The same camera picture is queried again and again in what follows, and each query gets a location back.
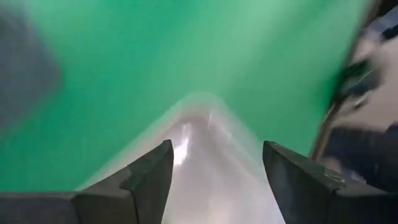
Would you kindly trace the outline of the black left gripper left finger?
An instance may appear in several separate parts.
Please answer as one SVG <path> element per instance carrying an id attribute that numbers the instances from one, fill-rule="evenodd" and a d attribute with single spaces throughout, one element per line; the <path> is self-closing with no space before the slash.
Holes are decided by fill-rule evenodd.
<path id="1" fill-rule="evenodd" d="M 168 139 L 84 190 L 0 193 L 0 224 L 161 224 L 173 165 Z"/>

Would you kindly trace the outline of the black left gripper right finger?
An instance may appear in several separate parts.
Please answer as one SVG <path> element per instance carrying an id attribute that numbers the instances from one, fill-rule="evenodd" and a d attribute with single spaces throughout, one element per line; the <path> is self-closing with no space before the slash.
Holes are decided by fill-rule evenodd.
<path id="1" fill-rule="evenodd" d="M 273 141 L 262 160 L 286 224 L 398 224 L 398 194 L 345 178 Z"/>

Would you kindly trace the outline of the clear shallow plastic tray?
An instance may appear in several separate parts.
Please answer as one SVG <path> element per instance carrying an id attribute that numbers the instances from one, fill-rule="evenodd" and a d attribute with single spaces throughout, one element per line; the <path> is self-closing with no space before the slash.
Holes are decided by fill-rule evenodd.
<path id="1" fill-rule="evenodd" d="M 262 161 L 262 142 L 216 96 L 181 99 L 82 183 L 89 187 L 162 141 L 174 167 L 162 224 L 285 224 Z"/>

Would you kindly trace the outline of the green table mat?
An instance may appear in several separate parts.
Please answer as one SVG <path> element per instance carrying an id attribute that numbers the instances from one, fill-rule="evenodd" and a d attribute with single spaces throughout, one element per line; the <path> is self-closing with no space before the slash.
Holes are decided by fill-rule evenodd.
<path id="1" fill-rule="evenodd" d="M 81 189 L 181 99 L 307 155 L 369 0 L 0 0 L 0 192 Z"/>

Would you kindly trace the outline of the black table frame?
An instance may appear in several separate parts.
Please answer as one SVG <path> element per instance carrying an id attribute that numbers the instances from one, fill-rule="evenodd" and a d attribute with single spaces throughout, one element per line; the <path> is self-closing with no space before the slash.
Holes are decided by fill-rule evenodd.
<path id="1" fill-rule="evenodd" d="M 325 151 L 328 135 L 334 120 L 344 103 L 351 98 L 360 98 L 381 84 L 381 71 L 376 63 L 375 54 L 354 60 L 354 51 L 359 45 L 359 38 L 377 16 L 379 8 L 384 0 L 369 0 L 369 6 L 363 17 L 363 21 L 357 31 L 354 45 L 346 61 L 346 66 L 338 74 L 338 81 L 333 89 L 333 95 L 328 105 L 325 119 L 320 126 L 315 143 L 310 151 L 309 158 L 315 161 L 321 158 Z"/>

